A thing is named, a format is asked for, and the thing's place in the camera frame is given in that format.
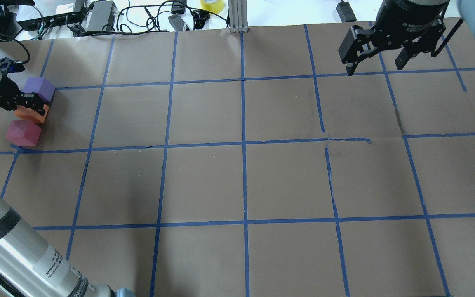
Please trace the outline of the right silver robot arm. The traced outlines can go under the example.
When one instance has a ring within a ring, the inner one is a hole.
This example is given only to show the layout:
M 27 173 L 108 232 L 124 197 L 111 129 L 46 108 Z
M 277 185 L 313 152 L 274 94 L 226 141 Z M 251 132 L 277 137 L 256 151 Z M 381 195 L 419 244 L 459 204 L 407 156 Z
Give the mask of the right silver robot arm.
M 364 29 L 352 26 L 339 46 L 341 62 L 347 75 L 367 58 L 377 53 L 400 49 L 395 60 L 398 70 L 420 53 L 436 57 L 447 45 L 462 23 L 467 23 L 475 38 L 475 0 L 456 2 L 460 19 L 442 40 L 446 30 L 444 15 L 448 0 L 385 0 L 377 13 L 373 26 Z

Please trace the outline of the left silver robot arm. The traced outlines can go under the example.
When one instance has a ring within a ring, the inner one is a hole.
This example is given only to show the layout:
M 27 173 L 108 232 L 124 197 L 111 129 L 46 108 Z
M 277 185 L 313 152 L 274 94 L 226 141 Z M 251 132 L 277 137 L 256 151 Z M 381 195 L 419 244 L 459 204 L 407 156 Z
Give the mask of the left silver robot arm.
M 28 109 L 45 117 L 54 88 L 42 78 L 23 92 L 8 77 L 24 71 L 24 62 L 0 59 L 0 108 Z M 0 191 L 0 291 L 6 297 L 133 297 L 126 287 L 117 290 L 92 283 L 38 233 L 2 197 Z

